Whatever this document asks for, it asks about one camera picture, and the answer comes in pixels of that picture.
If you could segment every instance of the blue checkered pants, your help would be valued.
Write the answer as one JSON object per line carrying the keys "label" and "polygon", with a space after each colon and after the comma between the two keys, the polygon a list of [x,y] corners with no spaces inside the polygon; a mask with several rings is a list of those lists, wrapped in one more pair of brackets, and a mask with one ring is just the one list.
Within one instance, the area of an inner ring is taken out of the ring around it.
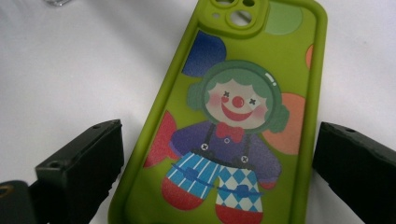
{"label": "blue checkered pants", "polygon": [[173,164],[166,177],[203,200],[219,178],[216,204],[262,212],[262,194],[253,171],[223,166],[190,152]]}

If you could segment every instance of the silicone phone case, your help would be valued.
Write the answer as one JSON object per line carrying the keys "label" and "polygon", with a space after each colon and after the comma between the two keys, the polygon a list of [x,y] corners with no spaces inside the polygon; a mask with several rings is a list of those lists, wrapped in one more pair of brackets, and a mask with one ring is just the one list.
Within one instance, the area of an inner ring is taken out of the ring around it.
{"label": "silicone phone case", "polygon": [[200,0],[109,222],[304,223],[326,23],[314,1]]}

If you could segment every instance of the white surface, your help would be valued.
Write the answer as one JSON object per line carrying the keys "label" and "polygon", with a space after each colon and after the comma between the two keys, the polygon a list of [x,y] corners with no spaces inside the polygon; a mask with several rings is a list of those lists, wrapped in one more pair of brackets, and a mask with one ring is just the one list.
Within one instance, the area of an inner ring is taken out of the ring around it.
{"label": "white surface", "polygon": [[[396,2],[319,2],[329,24],[318,125],[338,123],[396,149]],[[2,0],[0,182],[32,184],[36,165],[109,119],[121,119],[128,160],[195,4]],[[106,223],[113,192],[92,223]],[[361,223],[316,174],[306,222]]]}

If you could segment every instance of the clown face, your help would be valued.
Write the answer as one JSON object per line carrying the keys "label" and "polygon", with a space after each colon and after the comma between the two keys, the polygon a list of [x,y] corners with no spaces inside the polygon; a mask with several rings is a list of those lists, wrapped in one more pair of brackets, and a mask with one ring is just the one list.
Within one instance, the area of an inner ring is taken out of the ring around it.
{"label": "clown face", "polygon": [[208,93],[206,110],[219,122],[245,130],[256,129],[265,123],[267,100],[260,97],[252,85],[241,85],[231,79],[226,83],[217,83]]}

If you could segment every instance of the black plastic bracket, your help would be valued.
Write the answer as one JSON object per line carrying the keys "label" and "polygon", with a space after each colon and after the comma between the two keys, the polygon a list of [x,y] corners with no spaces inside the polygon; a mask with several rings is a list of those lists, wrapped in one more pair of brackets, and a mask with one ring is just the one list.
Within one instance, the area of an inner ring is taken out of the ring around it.
{"label": "black plastic bracket", "polygon": [[89,223],[123,164],[120,120],[96,124],[41,162],[32,186],[0,184],[0,222]]}
{"label": "black plastic bracket", "polygon": [[362,221],[396,223],[396,151],[323,122],[313,167]]}

